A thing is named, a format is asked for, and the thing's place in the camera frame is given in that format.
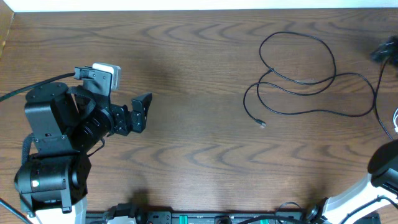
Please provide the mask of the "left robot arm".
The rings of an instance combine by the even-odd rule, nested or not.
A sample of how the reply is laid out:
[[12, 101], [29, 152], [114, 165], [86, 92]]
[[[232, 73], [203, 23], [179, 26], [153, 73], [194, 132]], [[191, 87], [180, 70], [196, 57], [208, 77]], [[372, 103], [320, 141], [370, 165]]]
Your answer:
[[28, 222], [84, 223], [90, 157], [107, 136], [145, 130], [152, 94], [133, 98], [130, 106], [112, 104], [120, 76], [118, 66], [95, 63], [72, 73], [79, 86], [55, 77], [26, 88], [32, 134], [14, 184]]

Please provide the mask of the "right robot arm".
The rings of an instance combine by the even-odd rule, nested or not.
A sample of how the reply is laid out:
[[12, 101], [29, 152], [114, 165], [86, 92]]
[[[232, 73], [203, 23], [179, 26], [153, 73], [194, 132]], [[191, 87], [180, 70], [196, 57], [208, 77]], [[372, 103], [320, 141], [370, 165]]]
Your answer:
[[307, 223], [355, 223], [386, 206], [397, 207], [397, 140], [383, 144], [368, 163], [368, 173], [348, 190], [325, 198], [305, 215]]

